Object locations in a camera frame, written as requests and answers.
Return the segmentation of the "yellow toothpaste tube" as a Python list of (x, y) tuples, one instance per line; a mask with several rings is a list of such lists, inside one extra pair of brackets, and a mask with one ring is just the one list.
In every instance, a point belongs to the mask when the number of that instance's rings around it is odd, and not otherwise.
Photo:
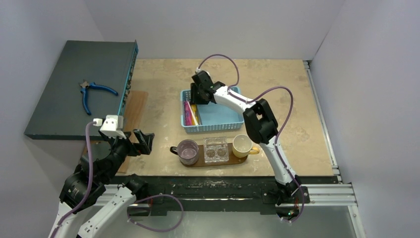
[(197, 105), (192, 104), (192, 105), (191, 105), (191, 108), (192, 108), (192, 111), (193, 111), (194, 117), (195, 117), (195, 119), (196, 119), (196, 121), (197, 121), (197, 125), (201, 125), (201, 119), (200, 119), (200, 115), (199, 115), (199, 112), (198, 112)]

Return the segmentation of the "pink toothpaste tube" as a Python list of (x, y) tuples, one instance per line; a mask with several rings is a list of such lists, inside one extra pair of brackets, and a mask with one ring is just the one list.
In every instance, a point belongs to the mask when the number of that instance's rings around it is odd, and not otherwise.
[(184, 107), (184, 123), (186, 126), (191, 126), (194, 125), (193, 119), (192, 119), (192, 114), (191, 114), (191, 109), (189, 106), (189, 102), (188, 101), (184, 101), (183, 102), (183, 107)]

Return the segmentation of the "light blue perforated plastic basket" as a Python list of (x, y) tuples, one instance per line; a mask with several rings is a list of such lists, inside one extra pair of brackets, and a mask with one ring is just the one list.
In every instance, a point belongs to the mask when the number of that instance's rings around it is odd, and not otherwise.
[(190, 98), (190, 90), (182, 90), (180, 92), (180, 124), (187, 133), (231, 131), (239, 130), (242, 127), (244, 123), (242, 114), (239, 114), (226, 106), (214, 104), (212, 102), (207, 105), (198, 105), (199, 125), (187, 125), (184, 119), (184, 102), (190, 100)]

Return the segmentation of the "purple mug with black handle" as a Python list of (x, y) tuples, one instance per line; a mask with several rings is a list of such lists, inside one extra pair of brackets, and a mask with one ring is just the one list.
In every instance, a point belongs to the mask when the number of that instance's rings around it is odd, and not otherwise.
[(199, 158), (198, 144), (190, 139), (182, 140), (177, 146), (171, 146), (169, 150), (186, 166), (195, 164)]

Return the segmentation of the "clear textured glass dish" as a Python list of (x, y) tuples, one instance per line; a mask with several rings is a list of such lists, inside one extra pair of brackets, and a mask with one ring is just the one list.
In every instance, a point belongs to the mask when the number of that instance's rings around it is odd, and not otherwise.
[(205, 163), (221, 163), (229, 160), (227, 137), (205, 138), (203, 148)]

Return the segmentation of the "yellow ceramic mug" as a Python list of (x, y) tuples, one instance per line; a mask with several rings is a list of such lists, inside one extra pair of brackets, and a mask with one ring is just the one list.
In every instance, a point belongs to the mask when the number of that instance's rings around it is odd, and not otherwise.
[(260, 149), (253, 146), (252, 140), (247, 135), (239, 134), (232, 141), (232, 152), (237, 158), (244, 158), (250, 154), (259, 154)]

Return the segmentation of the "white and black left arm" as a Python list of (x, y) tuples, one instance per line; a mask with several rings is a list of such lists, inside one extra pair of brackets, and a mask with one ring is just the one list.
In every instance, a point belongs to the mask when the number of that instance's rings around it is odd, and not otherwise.
[(86, 136), (88, 157), (81, 157), (74, 173), (64, 182), (57, 217), (50, 232), (52, 238), (98, 237), (131, 202), (141, 203), (148, 196), (148, 183), (137, 175), (130, 175), (112, 199), (87, 222), (84, 221), (126, 157), (150, 154), (155, 137), (154, 133), (143, 134), (138, 129), (116, 130), (112, 136), (102, 132), (100, 135), (110, 144), (109, 154), (102, 159), (93, 157), (90, 137)]

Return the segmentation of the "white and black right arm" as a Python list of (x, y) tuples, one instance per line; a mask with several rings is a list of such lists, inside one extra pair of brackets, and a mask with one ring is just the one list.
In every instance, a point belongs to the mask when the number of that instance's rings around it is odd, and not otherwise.
[(278, 125), (268, 101), (261, 95), (252, 100), (235, 93), (225, 84), (213, 82), (204, 70), (198, 69), (192, 79), (203, 100), (221, 104), (243, 115), (248, 137), (260, 145), (273, 169), (278, 187), (277, 204), (298, 200), (304, 205), (307, 196), (301, 180), (280, 145), (279, 136), (284, 127)]

